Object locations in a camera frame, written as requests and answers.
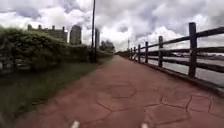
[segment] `distant tree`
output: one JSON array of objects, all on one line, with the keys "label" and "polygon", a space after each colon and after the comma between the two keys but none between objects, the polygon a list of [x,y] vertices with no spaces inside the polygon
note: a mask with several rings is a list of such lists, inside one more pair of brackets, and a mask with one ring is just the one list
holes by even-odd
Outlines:
[{"label": "distant tree", "polygon": [[114,44],[110,42],[109,40],[101,42],[100,50],[106,51],[109,53],[115,53]]}]

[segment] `river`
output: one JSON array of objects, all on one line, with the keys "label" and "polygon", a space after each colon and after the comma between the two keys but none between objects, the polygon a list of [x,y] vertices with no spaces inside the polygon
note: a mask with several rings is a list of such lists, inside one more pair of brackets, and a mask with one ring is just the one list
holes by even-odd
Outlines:
[{"label": "river", "polygon": [[[188,61],[188,58],[180,58],[180,57],[166,57],[167,59],[177,59],[177,60],[184,60]],[[208,64],[216,64],[216,65],[224,65],[224,61],[221,60],[205,60],[205,59],[197,59],[197,62],[202,62],[202,63],[208,63]],[[150,64],[153,65],[158,65],[157,61],[154,60],[149,60]],[[183,74],[188,73],[188,66],[183,66],[179,64],[172,64],[172,63],[163,63],[163,67],[167,69],[171,69]],[[219,84],[224,87],[224,74],[223,73],[218,73],[214,71],[209,71],[209,70],[204,70],[201,68],[197,68],[196,70],[196,77],[200,78],[202,80],[210,81],[215,84]]]}]

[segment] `walkway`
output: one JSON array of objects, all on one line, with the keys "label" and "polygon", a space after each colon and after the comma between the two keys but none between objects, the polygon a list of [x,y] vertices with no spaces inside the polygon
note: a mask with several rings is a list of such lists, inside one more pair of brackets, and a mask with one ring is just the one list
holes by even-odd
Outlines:
[{"label": "walkway", "polygon": [[224,101],[189,83],[116,56],[61,91],[16,128],[223,128]]}]

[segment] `white cloud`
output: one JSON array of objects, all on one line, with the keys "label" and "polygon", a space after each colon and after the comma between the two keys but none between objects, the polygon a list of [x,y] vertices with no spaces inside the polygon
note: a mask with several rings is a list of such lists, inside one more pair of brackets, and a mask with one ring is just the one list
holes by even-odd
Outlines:
[{"label": "white cloud", "polygon": [[[0,0],[0,25],[26,28],[79,24],[83,42],[91,42],[93,0]],[[159,35],[165,40],[188,34],[188,22],[195,21],[198,31],[224,24],[224,2],[221,0],[96,0],[96,26],[102,40],[115,43],[117,50],[132,45],[155,43]],[[209,39],[221,44],[219,39]]]}]

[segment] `bush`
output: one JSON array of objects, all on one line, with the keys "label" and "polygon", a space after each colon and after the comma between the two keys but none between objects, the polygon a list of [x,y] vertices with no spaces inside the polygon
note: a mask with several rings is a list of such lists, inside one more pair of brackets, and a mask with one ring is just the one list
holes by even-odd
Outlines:
[{"label": "bush", "polygon": [[20,65],[27,65],[30,69],[45,68],[60,64],[68,55],[65,42],[37,32],[4,29],[0,33],[0,42],[16,68]]},{"label": "bush", "polygon": [[105,58],[105,57],[110,57],[110,56],[114,55],[113,53],[108,53],[108,52],[101,51],[101,50],[98,50],[97,53],[98,53],[99,58]]},{"label": "bush", "polygon": [[67,45],[69,49],[69,61],[79,61],[87,62],[88,61],[88,47],[86,45]]},{"label": "bush", "polygon": [[119,56],[122,56],[122,57],[125,57],[125,58],[128,58],[132,53],[128,52],[128,51],[119,51],[116,53],[117,55]]},{"label": "bush", "polygon": [[[48,68],[62,61],[88,62],[90,48],[86,45],[72,46],[45,33],[15,28],[0,28],[0,51],[13,61],[15,69]],[[98,51],[100,58],[113,54]]]}]

